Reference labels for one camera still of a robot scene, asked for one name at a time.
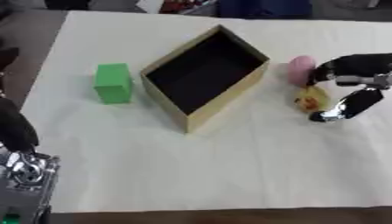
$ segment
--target pink ball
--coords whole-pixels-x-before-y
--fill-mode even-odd
[[[309,74],[316,69],[316,61],[310,56],[299,56],[288,65],[289,83],[298,87],[306,86]]]

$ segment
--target cardboard box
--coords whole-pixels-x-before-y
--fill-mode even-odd
[[[192,132],[257,83],[270,59],[218,25],[142,71],[147,93]]]

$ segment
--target white table surface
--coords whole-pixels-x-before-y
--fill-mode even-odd
[[[260,83],[184,135],[144,92],[141,69],[223,24],[272,58]],[[23,113],[62,158],[55,212],[392,205],[392,96],[359,117],[308,122],[280,66],[392,52],[392,24],[245,21],[71,12]],[[133,103],[102,105],[100,63],[129,64]],[[325,85],[336,100],[350,88]]]

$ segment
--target green cube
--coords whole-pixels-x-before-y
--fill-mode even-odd
[[[94,89],[105,104],[130,102],[132,82],[127,64],[99,65]]]

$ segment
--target blue object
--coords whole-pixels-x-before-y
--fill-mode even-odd
[[[309,18],[309,0],[220,0],[222,18]]]

